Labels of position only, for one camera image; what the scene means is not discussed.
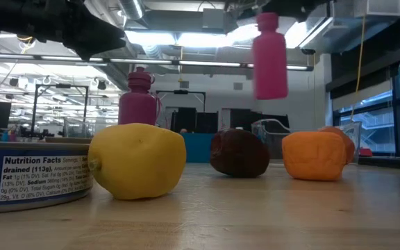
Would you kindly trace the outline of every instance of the wire basket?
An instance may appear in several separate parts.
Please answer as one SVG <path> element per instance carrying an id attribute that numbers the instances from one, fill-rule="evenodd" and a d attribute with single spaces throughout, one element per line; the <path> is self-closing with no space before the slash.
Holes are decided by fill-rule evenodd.
<path id="1" fill-rule="evenodd" d="M 361 125 L 361 122 L 353 122 L 338 127 L 354 143 L 355 154 L 353 157 L 353 163 L 355 164 L 359 162 Z M 254 135 L 267 145 L 272 160 L 283 160 L 282 139 L 291 133 L 299 132 L 299 130 L 292 130 L 291 128 L 284 126 L 277 119 L 258 120 L 251 125 L 251 130 Z"/>

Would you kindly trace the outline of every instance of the blue bin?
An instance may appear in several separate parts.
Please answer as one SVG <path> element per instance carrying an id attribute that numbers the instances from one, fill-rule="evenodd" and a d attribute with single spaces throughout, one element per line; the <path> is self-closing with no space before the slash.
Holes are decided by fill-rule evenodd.
<path id="1" fill-rule="evenodd" d="M 209 163 L 211 141 L 214 134 L 184 133 L 188 163 Z"/>

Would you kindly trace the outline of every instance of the nutrition facts label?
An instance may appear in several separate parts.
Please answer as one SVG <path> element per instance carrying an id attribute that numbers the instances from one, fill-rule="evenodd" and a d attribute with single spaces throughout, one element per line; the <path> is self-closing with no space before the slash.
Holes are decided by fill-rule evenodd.
<path id="1" fill-rule="evenodd" d="M 87 156 L 6 156 L 0 201 L 68 194 L 92 186 Z"/>

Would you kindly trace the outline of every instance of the blue label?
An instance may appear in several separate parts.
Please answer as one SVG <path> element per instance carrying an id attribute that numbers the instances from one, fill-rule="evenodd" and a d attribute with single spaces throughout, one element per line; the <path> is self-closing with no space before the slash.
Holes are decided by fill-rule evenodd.
<path id="1" fill-rule="evenodd" d="M 0 149 L 0 205 L 59 199 L 92 186 L 87 151 Z"/>

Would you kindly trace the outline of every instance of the hanging pink bottle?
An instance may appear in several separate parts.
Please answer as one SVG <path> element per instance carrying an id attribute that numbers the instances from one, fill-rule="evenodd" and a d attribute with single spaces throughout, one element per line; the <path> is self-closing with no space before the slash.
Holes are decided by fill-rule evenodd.
<path id="1" fill-rule="evenodd" d="M 286 43 L 276 32 L 278 15 L 265 12 L 257 16 L 261 34 L 253 41 L 255 98 L 280 99 L 288 95 Z"/>
<path id="2" fill-rule="evenodd" d="M 129 93 L 119 99 L 118 124 L 143 123 L 155 125 L 157 120 L 157 98 L 149 94 L 155 77 L 137 67 L 128 77 Z"/>

